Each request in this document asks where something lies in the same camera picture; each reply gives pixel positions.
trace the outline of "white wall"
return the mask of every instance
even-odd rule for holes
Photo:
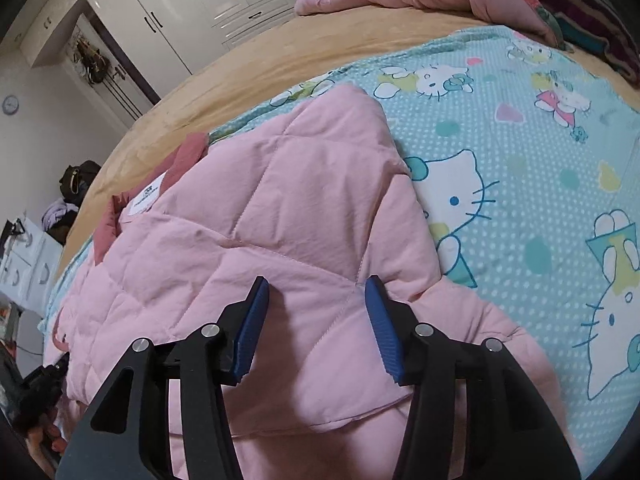
[[[121,135],[61,66],[30,69],[20,51],[0,56],[0,102],[9,94],[20,109],[0,111],[0,225],[24,210],[39,224],[66,167],[103,164]]]

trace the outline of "blue gripper pad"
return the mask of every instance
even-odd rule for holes
[[[249,311],[244,318],[244,323],[240,329],[240,333],[236,338],[235,345],[235,365],[233,375],[239,382],[242,377],[248,373],[251,368],[251,362],[254,360],[255,348],[258,346],[258,338],[262,331],[264,318],[267,316],[267,307],[269,306],[269,282],[264,278],[260,282],[258,292],[254,301],[249,307]]]
[[[391,375],[396,383],[399,383],[404,374],[402,343],[396,335],[396,330],[389,319],[384,301],[373,277],[365,283],[364,301],[386,373]]]

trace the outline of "white drawer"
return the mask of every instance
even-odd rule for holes
[[[31,266],[17,254],[8,254],[0,270],[0,288],[4,295],[22,306],[22,298],[29,288]]]
[[[61,256],[62,246],[46,236],[38,261],[31,271],[31,283],[27,288],[21,305],[24,308],[33,310],[41,317],[45,317],[45,306],[49,291],[56,279],[56,269]]]
[[[28,218],[21,218],[20,221],[24,226],[25,233],[13,238],[11,252],[20,256],[28,264],[33,265],[36,263],[44,232]]]
[[[269,20],[265,20],[264,22],[256,25],[255,27],[249,28],[246,31],[238,34],[233,37],[231,40],[228,40],[224,43],[229,50],[235,48],[236,46],[244,43],[245,41],[249,41],[251,38],[254,38],[261,32],[265,30],[269,30],[272,27],[277,27],[278,25],[282,25],[283,23],[287,23],[289,20],[292,20],[294,17],[293,9],[286,10],[285,12],[273,16]]]
[[[222,41],[228,41],[249,28],[260,25],[265,20],[293,7],[291,0],[265,0],[259,4],[247,7],[242,12],[231,17],[220,25]]]

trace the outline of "wall clock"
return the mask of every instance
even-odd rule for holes
[[[14,115],[20,108],[20,103],[15,95],[8,95],[2,101],[2,111],[5,115]]]

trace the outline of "light blue bedsheet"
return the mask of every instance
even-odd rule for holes
[[[211,139],[345,81],[383,105],[443,272],[545,349],[588,475],[640,401],[640,116],[605,80],[498,26],[318,76]],[[86,250],[56,285],[48,319]]]
[[[60,302],[68,293],[69,288],[71,288],[71,283],[76,276],[78,267],[80,267],[86,260],[89,254],[89,249],[93,243],[92,237],[82,245],[78,254],[71,259],[68,266],[66,266],[65,271],[62,273],[62,276],[58,278],[56,284],[51,289],[51,292],[49,293],[49,301],[47,301],[47,306],[45,307],[44,319],[38,324],[38,329],[46,336],[51,334],[53,324],[56,322],[56,314],[60,310]]]

